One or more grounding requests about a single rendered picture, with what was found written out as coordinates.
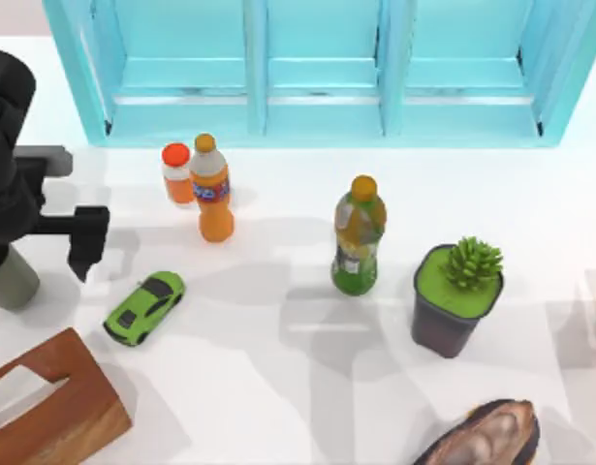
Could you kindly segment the small orange bottle red cap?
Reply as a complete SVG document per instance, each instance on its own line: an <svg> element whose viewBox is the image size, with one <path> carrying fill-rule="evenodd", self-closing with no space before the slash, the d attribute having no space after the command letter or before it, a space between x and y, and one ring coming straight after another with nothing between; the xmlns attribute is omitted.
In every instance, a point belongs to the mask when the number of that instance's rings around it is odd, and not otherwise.
<svg viewBox="0 0 596 465"><path fill-rule="evenodd" d="M179 204L194 200L190 176L190 149L182 142L172 142L162 150L163 176L170 199Z"/></svg>

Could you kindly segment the dark pot green succulent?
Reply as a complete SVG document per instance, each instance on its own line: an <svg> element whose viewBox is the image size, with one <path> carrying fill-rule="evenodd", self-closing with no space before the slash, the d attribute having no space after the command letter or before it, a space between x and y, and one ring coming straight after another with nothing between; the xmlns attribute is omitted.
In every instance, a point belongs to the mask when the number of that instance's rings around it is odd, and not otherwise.
<svg viewBox="0 0 596 465"><path fill-rule="evenodd" d="M432 247L415 272L411 335L440 357L457 357L504 287L503 255L475 236Z"/></svg>

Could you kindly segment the wooden tissue box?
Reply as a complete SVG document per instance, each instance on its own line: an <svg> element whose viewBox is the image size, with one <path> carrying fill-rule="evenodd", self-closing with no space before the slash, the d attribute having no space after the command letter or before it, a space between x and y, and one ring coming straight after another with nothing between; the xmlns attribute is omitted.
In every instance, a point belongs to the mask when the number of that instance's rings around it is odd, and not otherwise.
<svg viewBox="0 0 596 465"><path fill-rule="evenodd" d="M0 427L0 465L79 465L133 422L78 333L68 327L0 367L26 368L56 390Z"/></svg>

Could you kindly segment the green toy car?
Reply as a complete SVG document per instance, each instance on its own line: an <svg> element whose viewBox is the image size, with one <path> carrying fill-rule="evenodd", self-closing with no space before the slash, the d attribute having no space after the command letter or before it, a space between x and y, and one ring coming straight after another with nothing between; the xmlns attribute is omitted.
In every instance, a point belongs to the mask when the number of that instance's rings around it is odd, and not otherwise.
<svg viewBox="0 0 596 465"><path fill-rule="evenodd" d="M114 341L137 347L181 301L185 290L177 273L151 273L110 312L103 328Z"/></svg>

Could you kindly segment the brown leather shoe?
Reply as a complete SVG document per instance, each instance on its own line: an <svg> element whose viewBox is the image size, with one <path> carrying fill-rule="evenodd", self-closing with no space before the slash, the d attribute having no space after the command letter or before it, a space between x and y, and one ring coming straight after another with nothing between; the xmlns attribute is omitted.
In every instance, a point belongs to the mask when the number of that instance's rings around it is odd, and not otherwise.
<svg viewBox="0 0 596 465"><path fill-rule="evenodd" d="M532 402L497 399L474 409L412 465L532 465L540 436Z"/></svg>

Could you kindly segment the green bottle orange cap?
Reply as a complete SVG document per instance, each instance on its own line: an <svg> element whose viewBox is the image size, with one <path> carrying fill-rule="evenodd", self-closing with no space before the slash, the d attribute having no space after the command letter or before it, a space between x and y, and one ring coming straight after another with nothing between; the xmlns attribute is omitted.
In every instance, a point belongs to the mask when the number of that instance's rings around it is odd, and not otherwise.
<svg viewBox="0 0 596 465"><path fill-rule="evenodd" d="M356 176L334 215L336 251L330 272L340 292L364 295L376 283L377 251L387 219L375 179L366 174Z"/></svg>

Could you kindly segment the light blue rack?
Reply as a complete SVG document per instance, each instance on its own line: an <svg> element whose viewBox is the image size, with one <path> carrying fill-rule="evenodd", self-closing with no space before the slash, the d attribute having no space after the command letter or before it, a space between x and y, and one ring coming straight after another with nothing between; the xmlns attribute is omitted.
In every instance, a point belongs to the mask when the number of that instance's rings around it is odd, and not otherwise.
<svg viewBox="0 0 596 465"><path fill-rule="evenodd" d="M560 143L596 0L43 0L87 139Z"/></svg>

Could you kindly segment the orange soda bottle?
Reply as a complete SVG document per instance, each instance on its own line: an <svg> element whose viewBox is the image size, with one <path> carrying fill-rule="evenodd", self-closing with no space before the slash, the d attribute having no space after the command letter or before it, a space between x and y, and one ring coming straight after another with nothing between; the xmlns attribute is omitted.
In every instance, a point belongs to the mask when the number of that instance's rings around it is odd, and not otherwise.
<svg viewBox="0 0 596 465"><path fill-rule="evenodd" d="M235 219L230 208L229 167L213 135L202 133L195 137L189 168L200 209L200 232L208 242L223 242L234 233Z"/></svg>

